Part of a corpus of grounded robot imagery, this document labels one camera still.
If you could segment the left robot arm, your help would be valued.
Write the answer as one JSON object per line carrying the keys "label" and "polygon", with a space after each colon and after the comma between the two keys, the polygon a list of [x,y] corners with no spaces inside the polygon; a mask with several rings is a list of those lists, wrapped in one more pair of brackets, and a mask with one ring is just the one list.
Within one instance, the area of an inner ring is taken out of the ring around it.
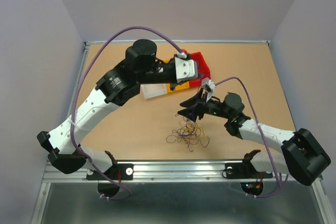
{"label": "left robot arm", "polygon": [[174,89],[198,76],[197,63],[189,54],[178,52],[164,62],[156,57],[156,52],[153,41],[135,41],[126,49],[125,58],[96,83],[69,118],[50,132],[41,131],[37,135],[54,168],[64,174],[87,168],[99,171],[106,179],[116,175],[117,161],[112,154],[82,147],[80,143],[85,136],[107,115],[138,95],[141,85],[162,83]]}

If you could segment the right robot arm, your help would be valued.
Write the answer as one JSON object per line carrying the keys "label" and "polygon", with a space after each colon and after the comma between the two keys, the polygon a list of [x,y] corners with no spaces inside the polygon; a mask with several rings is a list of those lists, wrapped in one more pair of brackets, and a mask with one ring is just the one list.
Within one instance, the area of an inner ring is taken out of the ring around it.
{"label": "right robot arm", "polygon": [[260,150],[247,153],[241,170],[248,177],[259,172],[277,171],[310,186],[331,164],[331,158],[309,130],[281,130],[256,122],[243,113],[245,106],[236,93],[228,93],[221,101],[218,98],[209,98],[206,91],[200,90],[180,106],[182,109],[178,111],[178,115],[193,122],[202,119],[206,114],[224,118],[227,120],[224,127],[231,136],[275,150],[273,154]]}

